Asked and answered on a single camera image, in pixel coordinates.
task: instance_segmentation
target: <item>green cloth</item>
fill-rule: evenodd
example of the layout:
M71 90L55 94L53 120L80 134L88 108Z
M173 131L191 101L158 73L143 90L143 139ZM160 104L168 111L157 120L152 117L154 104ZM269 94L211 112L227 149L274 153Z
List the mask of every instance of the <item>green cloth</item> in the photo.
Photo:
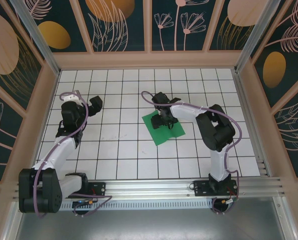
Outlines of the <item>green cloth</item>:
M147 127L156 146L163 144L170 138L178 138L182 135L185 135L185 131L179 122L174 124L172 129L169 129L168 126L160 126L158 129L154 129L153 125L151 124L151 118L156 114L158 114L157 110L142 117L144 124Z

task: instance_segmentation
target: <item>cable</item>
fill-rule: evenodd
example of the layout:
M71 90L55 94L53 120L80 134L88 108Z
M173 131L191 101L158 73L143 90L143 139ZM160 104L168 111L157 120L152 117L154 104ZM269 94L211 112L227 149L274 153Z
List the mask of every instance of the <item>cable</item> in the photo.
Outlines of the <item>cable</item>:
M47 156L44 158L43 162L41 163L37 173L35 174L35 178L34 178L34 182L33 182L33 208L34 208L34 212L37 215L38 218L42 219L46 213L44 213L43 215L39 214L39 210L38 210L38 203L37 203L37 185L38 185L38 178L40 175L41 170L43 169L44 165L46 164L46 162L48 161L48 159L50 158L51 154L56 150L56 148L58 146L60 146L61 143L63 143L65 140L67 140L68 138L71 138L72 136L74 136L76 133L78 133L83 127L84 125L87 123L87 119L88 119L88 114L89 114L89 110L87 107L87 103L86 101L81 97L80 94L76 94L75 92L63 92L60 94L59 98L61 101L63 101L64 99L62 98L62 96L68 96L68 95L75 95L76 97L78 97L82 103L84 104L85 107L85 119L83 121L83 123L81 124L81 126L74 131L73 133L69 134L68 136L66 136L65 138L61 139L59 142L57 142L53 148L48 152Z
M193 105L193 104L190 104L190 103L186 103L186 102L175 102L175 103L167 103L167 104L154 103L154 102L149 101L148 99L146 99L145 96L144 96L144 94L149 94L149 95L152 96L152 97L153 97L153 95L152 95L150 92L148 92L148 91L142 91L142 92L141 92L141 96L142 96L143 100L145 100L147 103L149 103L149 104L151 104L151 105L154 105L154 106L161 106L161 107L171 107L171 106L177 106L177 105L188 106L188 107L192 107L192 108L195 108L195 109L199 109L199 110L203 110L203 111L209 111L209 112L212 112L212 113L215 113L215 114L219 114L219 115L224 116L225 118L229 119L230 121L233 122L234 125L236 125L236 127L238 128L238 131L239 131L239 138L237 139L237 141L235 141L233 144L229 145L229 146L226 148L226 150L225 150L225 152L224 152L224 158L223 158L223 159L224 159L224 168L225 168L225 170L226 170L228 173L230 173L230 174L235 174L235 173L237 173L237 195L236 195L236 196L238 197L238 195L239 195L239 172L238 172L238 170L230 171L230 170L228 169L228 165L227 165L227 160L228 160L228 159L227 159L227 158L228 158L228 151L229 151L231 148L233 148L234 146L236 146L236 145L241 141L241 139L243 138L243 131L242 131L241 127L239 126L239 124L238 124L232 117L228 116L227 114L224 114L224 113L221 112L221 111L217 111L217 110L210 109L210 108L207 108L207 107L196 106L196 105ZM220 213L220 211L218 211L217 209L214 208L214 204L215 204L216 199L217 199L217 198L214 198L214 199L212 200L212 205L211 205L212 208L211 208L211 210L212 210L214 213L218 214L218 213ZM233 208L233 204L232 204L232 206L231 206L228 210L226 210L225 212L226 212L226 213L229 212L232 208Z
M95 199L95 198L97 198L97 199L105 199L105 198L108 198L106 201L102 202L99 206L97 206L94 210L89 211L89 212L87 212L86 214L83 214L83 215L79 215L79 214L76 212L76 209L77 209L78 207L80 207L81 205L79 205L79 204L76 205L76 206L74 207L74 209L73 209L73 213L74 213L74 215L75 215L76 217L81 216L81 218L83 218L83 217L87 217L87 216L89 216L89 215L91 215L91 214L94 214L99 208L101 208L101 207L102 207L103 205L105 205L108 201L110 201L110 199L113 198L113 196L102 196L102 195L97 196L97 195L86 195L86 194L79 194L79 193L74 193L74 194L71 194L70 196L78 196L78 197L93 198L93 199Z

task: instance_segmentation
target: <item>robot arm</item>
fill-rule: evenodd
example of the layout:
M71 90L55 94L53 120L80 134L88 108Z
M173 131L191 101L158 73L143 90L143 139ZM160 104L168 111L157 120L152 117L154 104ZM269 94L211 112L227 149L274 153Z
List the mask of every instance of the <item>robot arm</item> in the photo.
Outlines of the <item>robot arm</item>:
M61 106L63 120L59 123L52 147L82 126L86 119L86 108L88 108L88 116L92 117L100 112L103 107L103 101L99 96L90 99L90 106L84 106L75 95L68 95L63 100L64 103ZM57 172L60 171L67 158L79 146L82 136L83 129L59 144L43 166L38 179L42 184L37 188L39 212L56 213L61 206L62 199L75 192L87 194L88 179L85 173L70 173L61 180L57 176ZM23 169L19 174L19 209L22 213L33 213L35 211L33 201L34 179L46 156L32 168Z
M169 100L162 92L157 93L152 101L156 104L170 104L179 101L179 98ZM178 119L184 119L197 124L204 144L210 149L211 170L209 185L215 193L223 192L230 182L231 175L225 168L225 151L233 142L235 129L226 117L186 105L156 106L160 114L151 118L154 129L159 126L173 127ZM224 113L221 106L215 104L210 109Z

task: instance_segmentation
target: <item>black mount plate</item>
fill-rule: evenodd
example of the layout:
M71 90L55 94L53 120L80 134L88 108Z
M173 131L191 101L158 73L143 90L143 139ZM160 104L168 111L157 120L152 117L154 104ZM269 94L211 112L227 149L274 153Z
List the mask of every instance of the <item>black mount plate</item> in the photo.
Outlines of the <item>black mount plate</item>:
M98 195L104 196L106 193L105 182L88 182L87 192L76 191L75 194ZM81 199L81 196L71 196L71 199Z
M226 184L226 186L237 195L238 189L235 188L237 186L236 180L230 180ZM193 189L194 189L194 195L196 197L208 197L208 196L230 196L229 190L226 188L223 191L219 191L218 193L215 193L214 190L210 188L209 180L198 180L193 182Z

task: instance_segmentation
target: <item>white grid surface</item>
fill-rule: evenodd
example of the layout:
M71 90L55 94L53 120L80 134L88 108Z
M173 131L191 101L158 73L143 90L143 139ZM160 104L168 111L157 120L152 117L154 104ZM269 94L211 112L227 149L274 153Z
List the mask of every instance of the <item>white grid surface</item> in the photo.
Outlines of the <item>white grid surface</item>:
M260 176L230 69L117 69L61 72L38 160L52 147L62 120L59 94L79 90L85 100L99 95L104 108L88 119L81 144L59 177L84 172L90 180L205 178L210 150L198 126L180 119L185 135L155 146L142 117L155 109L140 93L163 92L198 106L219 104L242 128L241 142L229 151L229 168L242 177Z

